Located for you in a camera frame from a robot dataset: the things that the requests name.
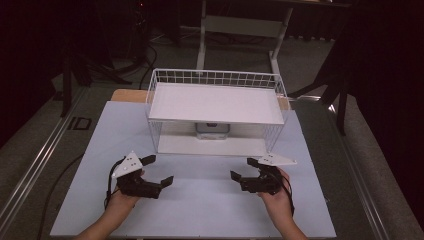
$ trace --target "table leg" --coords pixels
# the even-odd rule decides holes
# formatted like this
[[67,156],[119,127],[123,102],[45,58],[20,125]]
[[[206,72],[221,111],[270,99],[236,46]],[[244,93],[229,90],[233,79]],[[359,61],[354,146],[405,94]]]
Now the table leg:
[[197,56],[197,70],[203,70],[205,66],[205,34],[206,34],[206,0],[202,3],[202,19],[200,20],[200,47],[199,47],[199,55]]
[[293,12],[293,8],[288,8],[284,16],[283,23],[281,24],[280,32],[277,36],[277,46],[274,51],[269,52],[269,59],[271,61],[272,73],[280,74],[280,68],[278,67],[277,56],[280,51],[281,45],[283,44],[284,36],[286,35],[287,27],[289,25],[290,17]]

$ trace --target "hand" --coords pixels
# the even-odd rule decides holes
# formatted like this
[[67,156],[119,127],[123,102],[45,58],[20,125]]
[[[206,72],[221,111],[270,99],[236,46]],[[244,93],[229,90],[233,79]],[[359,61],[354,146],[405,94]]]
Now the hand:
[[75,239],[105,239],[124,222],[139,199],[140,197],[124,195],[118,187],[115,187],[109,204],[102,216]]
[[[288,183],[289,175],[282,169],[279,168],[279,170],[281,175],[287,179],[283,179],[284,186],[291,191]],[[261,192],[258,193],[258,196],[264,201],[269,217],[284,239],[307,239],[293,220],[290,196],[283,189],[274,195]]]

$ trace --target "white table surface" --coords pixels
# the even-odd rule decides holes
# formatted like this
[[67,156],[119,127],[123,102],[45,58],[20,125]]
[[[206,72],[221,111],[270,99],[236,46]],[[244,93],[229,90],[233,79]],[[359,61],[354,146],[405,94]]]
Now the white table surface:
[[[112,165],[134,151],[155,154],[143,103],[107,102],[87,151],[51,230],[52,236],[74,236],[104,211],[103,200]],[[273,152],[296,159],[286,166],[295,205],[294,218],[311,238],[335,237],[313,162],[296,113]],[[262,200],[241,191],[230,170],[259,175],[244,157],[157,155],[143,178],[151,182],[174,176],[159,199],[141,199],[114,237],[128,238],[267,238],[280,237]]]

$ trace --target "white wire basket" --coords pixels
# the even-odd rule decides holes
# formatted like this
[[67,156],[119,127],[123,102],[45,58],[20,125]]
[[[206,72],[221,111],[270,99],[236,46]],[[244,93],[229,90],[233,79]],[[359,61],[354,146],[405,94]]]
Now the white wire basket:
[[[146,116],[158,153],[263,156],[291,110],[280,75],[155,69]],[[196,138],[197,123],[231,125],[228,138]]]

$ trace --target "white shelf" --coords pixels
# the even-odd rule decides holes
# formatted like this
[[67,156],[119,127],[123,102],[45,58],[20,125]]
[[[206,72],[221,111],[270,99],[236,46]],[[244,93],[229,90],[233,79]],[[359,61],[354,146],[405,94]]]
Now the white shelf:
[[273,89],[158,82],[149,120],[283,125]]

